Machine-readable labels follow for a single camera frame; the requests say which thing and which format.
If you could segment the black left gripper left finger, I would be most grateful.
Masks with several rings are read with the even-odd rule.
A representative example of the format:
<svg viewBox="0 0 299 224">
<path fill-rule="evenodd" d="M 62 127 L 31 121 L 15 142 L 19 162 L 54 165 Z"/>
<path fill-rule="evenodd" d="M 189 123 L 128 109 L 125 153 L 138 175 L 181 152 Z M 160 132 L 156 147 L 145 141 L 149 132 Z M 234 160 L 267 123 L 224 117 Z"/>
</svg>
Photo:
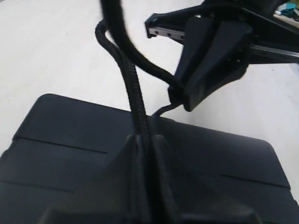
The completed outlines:
<svg viewBox="0 0 299 224">
<path fill-rule="evenodd" d="M 151 223 L 144 169 L 142 139 L 130 135 L 120 153 L 93 182 L 51 206 L 40 223 Z"/>
</svg>

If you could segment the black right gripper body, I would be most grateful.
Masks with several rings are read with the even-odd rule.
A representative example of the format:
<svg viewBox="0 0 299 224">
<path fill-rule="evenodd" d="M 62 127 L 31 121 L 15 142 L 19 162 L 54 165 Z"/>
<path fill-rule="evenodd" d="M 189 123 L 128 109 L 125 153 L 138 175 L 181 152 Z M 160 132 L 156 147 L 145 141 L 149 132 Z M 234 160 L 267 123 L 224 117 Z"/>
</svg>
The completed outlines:
<svg viewBox="0 0 299 224">
<path fill-rule="evenodd" d="M 274 17 L 283 0 L 206 0 L 164 14 L 153 14 L 145 22 L 148 38 L 168 37 L 184 42 L 185 25 L 192 17 L 212 17 L 219 21 L 240 21 L 253 28 L 253 64 L 298 63 L 299 29 Z"/>
</svg>

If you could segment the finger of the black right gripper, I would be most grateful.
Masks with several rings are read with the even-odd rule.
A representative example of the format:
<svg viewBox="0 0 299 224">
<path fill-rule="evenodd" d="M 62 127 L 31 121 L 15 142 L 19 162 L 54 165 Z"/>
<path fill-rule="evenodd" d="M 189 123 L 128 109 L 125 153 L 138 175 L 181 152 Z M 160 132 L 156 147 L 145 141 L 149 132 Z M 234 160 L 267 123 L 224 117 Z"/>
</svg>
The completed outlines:
<svg viewBox="0 0 299 224">
<path fill-rule="evenodd" d="M 222 23 L 222 21 L 211 17 L 192 17 L 187 21 L 184 30 L 183 50 L 174 74 L 174 77 L 180 81 L 185 90 L 189 82 L 196 84 L 196 81 L 192 81 L 191 78 L 198 76 L 196 69 L 203 63 Z M 202 101 L 216 91 L 214 87 L 210 87 L 206 83 L 200 84 L 195 90 L 201 90 L 201 93 L 188 94 L 178 91 L 174 87 L 169 87 L 170 102 L 172 104 L 184 104 L 193 96 L 199 97 Z"/>
<path fill-rule="evenodd" d="M 212 86 L 216 91 L 228 83 L 239 80 L 245 74 L 249 65 L 250 45 L 253 28 L 244 22 L 223 21 L 212 47 L 205 56 L 203 63 L 196 69 L 197 77 L 192 77 L 196 84 L 187 84 L 184 93 L 201 93 L 195 90 L 202 83 Z M 202 101 L 193 96 L 184 109 L 194 110 Z"/>
</svg>

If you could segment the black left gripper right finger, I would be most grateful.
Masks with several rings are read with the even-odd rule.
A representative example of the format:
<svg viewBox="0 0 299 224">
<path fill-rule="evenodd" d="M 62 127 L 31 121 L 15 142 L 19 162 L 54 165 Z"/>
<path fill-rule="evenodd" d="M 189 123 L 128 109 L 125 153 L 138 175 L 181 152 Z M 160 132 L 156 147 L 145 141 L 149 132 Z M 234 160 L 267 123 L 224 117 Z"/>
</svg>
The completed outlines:
<svg viewBox="0 0 299 224">
<path fill-rule="evenodd" d="M 208 186 L 175 156 L 162 135 L 152 138 L 159 224 L 257 224 L 249 206 Z"/>
</svg>

